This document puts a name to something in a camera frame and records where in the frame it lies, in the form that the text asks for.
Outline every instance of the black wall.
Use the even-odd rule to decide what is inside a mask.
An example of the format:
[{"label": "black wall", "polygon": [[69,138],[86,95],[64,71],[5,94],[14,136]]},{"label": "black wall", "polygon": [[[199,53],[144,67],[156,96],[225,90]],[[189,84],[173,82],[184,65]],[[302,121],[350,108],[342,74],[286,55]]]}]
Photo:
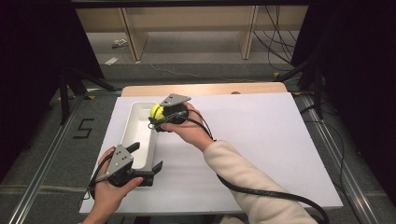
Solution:
[{"label": "black wall", "polygon": [[360,1],[326,61],[330,93],[358,150],[396,204],[396,7]]},{"label": "black wall", "polygon": [[76,11],[53,2],[0,6],[0,181],[48,109],[62,71],[103,77]]}]

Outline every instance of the white container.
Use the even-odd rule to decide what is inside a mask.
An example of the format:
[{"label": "white container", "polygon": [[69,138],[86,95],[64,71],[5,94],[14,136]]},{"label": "white container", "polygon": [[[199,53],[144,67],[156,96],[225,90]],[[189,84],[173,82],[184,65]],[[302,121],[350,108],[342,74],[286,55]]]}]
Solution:
[{"label": "white container", "polygon": [[132,168],[138,171],[152,170],[157,132],[149,128],[149,111],[155,104],[153,102],[138,102],[132,105],[121,140],[124,147],[135,142],[140,143],[140,148],[132,153],[134,156]]}]

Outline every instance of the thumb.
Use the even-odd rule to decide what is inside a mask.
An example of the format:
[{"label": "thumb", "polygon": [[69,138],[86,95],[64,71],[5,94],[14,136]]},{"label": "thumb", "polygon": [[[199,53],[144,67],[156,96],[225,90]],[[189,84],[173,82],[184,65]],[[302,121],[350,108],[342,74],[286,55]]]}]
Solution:
[{"label": "thumb", "polygon": [[137,186],[139,186],[143,182],[143,177],[136,177],[132,180],[130,180],[126,185],[122,186],[122,191],[126,195],[129,193],[131,190],[135,189]]}]

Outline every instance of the white sleeve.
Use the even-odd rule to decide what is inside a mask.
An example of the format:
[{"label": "white sleeve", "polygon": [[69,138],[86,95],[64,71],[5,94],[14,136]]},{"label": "white sleeve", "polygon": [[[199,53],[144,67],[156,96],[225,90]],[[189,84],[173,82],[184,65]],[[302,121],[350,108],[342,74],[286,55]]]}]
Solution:
[{"label": "white sleeve", "polygon": [[[204,151],[204,158],[216,174],[236,186],[287,192],[225,141],[217,141],[207,147]],[[317,223],[295,201],[256,196],[232,190],[231,193],[247,214],[249,223]]]}]

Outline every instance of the person's right hand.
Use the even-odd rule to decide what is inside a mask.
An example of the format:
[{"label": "person's right hand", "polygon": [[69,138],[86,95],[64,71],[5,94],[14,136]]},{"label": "person's right hand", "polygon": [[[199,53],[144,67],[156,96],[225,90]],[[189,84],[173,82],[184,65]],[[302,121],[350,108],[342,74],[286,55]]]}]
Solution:
[{"label": "person's right hand", "polygon": [[[184,103],[184,105],[189,109],[189,119],[194,119],[202,124],[202,119],[198,115],[200,112],[189,103]],[[177,133],[185,142],[198,147],[202,152],[213,143],[213,140],[202,127],[187,120],[182,124],[165,123],[161,125],[161,128],[168,132]]]}]

